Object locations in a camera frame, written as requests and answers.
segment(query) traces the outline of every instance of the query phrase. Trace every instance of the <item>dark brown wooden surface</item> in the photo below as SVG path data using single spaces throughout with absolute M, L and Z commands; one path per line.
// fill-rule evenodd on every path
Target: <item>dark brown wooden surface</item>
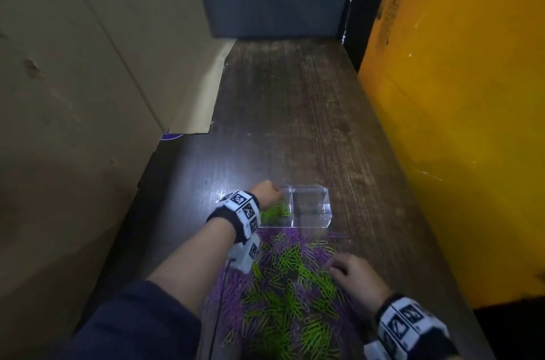
M 85 316 L 157 267 L 225 193 L 265 178 L 328 187 L 331 230 L 349 233 L 354 253 L 445 322 L 465 358 L 493 358 L 334 41 L 235 44 L 210 133 L 160 144 Z

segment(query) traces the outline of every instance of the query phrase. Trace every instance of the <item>dark blue sleeve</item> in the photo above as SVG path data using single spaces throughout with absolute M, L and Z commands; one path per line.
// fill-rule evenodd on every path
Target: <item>dark blue sleeve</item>
M 201 322 L 148 281 L 133 284 L 101 305 L 60 359 L 193 359 Z

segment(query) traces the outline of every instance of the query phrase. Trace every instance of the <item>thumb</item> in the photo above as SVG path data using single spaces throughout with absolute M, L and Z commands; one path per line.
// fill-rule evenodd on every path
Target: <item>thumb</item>
M 331 275 L 333 280 L 335 280 L 342 288 L 348 288 L 348 277 L 341 270 L 335 267 L 331 267 L 329 269 L 329 274 Z

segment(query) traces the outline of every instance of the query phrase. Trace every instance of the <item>wire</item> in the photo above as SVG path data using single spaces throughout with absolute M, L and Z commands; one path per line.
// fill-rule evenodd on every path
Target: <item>wire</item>
M 208 354 L 208 360 L 212 359 L 212 350 L 214 350 L 214 341 L 216 340 L 216 332 L 217 332 L 217 324 L 220 322 L 220 314 L 221 314 L 221 304 L 223 302 L 223 290 L 225 289 L 225 280 L 227 279 L 227 270 L 229 269 L 229 265 L 231 265 L 231 262 L 234 260 L 229 260 L 227 263 L 227 267 L 225 268 L 225 271 L 223 272 L 223 280 L 221 281 L 221 291 L 220 291 L 220 307 L 217 309 L 217 317 L 216 317 L 216 325 L 214 326 L 214 334 L 212 334 L 212 343 L 210 343 L 210 353 Z

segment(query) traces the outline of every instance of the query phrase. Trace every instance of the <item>yellow panel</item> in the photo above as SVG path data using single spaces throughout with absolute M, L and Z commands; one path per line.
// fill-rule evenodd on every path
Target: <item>yellow panel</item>
M 545 0 L 383 0 L 359 78 L 473 307 L 545 294 Z

